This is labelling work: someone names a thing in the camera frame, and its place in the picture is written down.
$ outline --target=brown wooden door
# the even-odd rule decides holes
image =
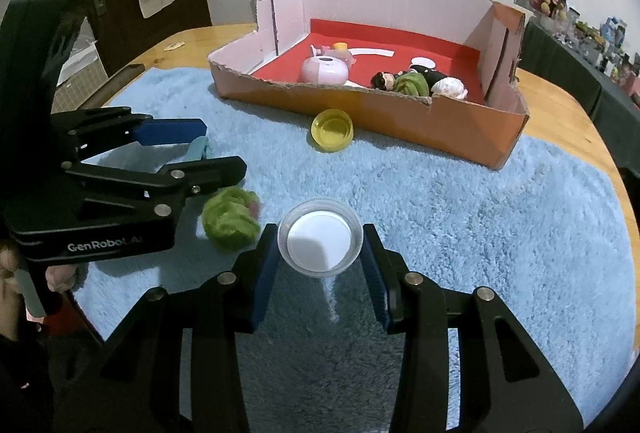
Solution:
[[[163,39],[190,28],[211,25],[207,0],[176,0],[148,19],[138,0],[104,0],[106,12],[98,15],[93,2],[89,23],[98,53],[108,75]]]

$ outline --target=yellow bottle cap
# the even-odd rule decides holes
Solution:
[[[353,140],[351,117],[341,109],[325,109],[313,121],[311,136],[324,151],[340,151]]]

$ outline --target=green yarn ball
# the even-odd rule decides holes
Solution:
[[[429,85],[422,74],[407,72],[402,74],[394,83],[394,92],[412,96],[429,96]]]
[[[221,251],[231,253],[254,243],[260,233],[257,211],[260,200],[238,187],[221,189],[204,204],[204,232]]]

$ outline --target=red object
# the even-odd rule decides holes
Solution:
[[[408,70],[413,58],[423,57],[433,60],[439,72],[460,79],[468,90],[468,101],[484,105],[478,75],[479,50],[415,32],[356,23],[312,19],[311,34],[252,76],[276,82],[300,82],[300,67],[310,56],[309,45],[330,47],[337,42],[347,43],[349,48],[395,52],[391,58],[356,56],[349,74],[349,79],[356,84],[369,87],[371,77],[378,72],[395,74]]]

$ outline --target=fluffy blue cloth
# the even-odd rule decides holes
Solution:
[[[311,119],[220,100],[206,70],[150,70],[111,106],[157,118],[201,118],[218,156],[248,164],[244,187],[278,222],[312,196],[337,198],[376,225],[410,269],[460,291],[495,289],[569,389],[586,422],[630,366],[635,326],[634,266],[625,221],[609,179],[554,145],[521,137],[499,172],[423,146],[356,130],[344,151],[309,144]],[[94,162],[153,171],[187,146],[137,143]],[[108,337],[153,286],[195,288],[229,269],[188,201],[171,251],[91,263],[76,300]],[[459,359],[451,334],[449,426],[458,421]],[[189,356],[186,335],[183,361]],[[253,336],[238,336],[252,431],[373,432],[388,429],[403,337],[376,322],[358,262],[334,279],[306,278],[284,262],[270,307]],[[188,409],[188,364],[181,407]]]

